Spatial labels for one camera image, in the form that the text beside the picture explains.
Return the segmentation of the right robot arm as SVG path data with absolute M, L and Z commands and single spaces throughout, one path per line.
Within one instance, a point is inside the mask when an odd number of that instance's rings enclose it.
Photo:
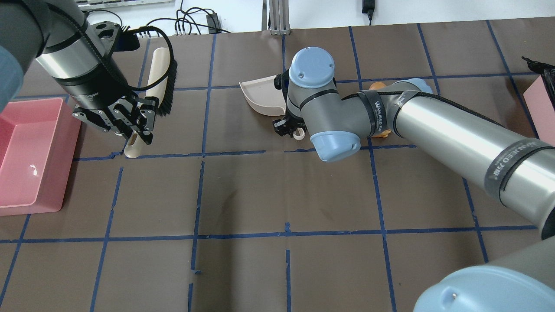
M 428 288 L 416 312 L 552 312 L 554 295 L 554 147 L 527 138 L 433 94 L 419 78 L 340 97 L 328 51 L 306 47 L 273 81 L 283 93 L 280 136 L 310 134 L 319 158 L 351 156 L 361 140 L 391 130 L 489 197 L 533 223 L 541 241 L 484 265 L 464 268 Z

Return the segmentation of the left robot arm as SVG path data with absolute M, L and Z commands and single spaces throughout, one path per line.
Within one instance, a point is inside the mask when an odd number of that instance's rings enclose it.
M 16 97 L 37 61 L 76 102 L 73 116 L 102 132 L 151 144 L 156 97 L 139 97 L 113 61 L 123 30 L 115 23 L 90 24 L 71 0 L 1 2 L 1 109 Z

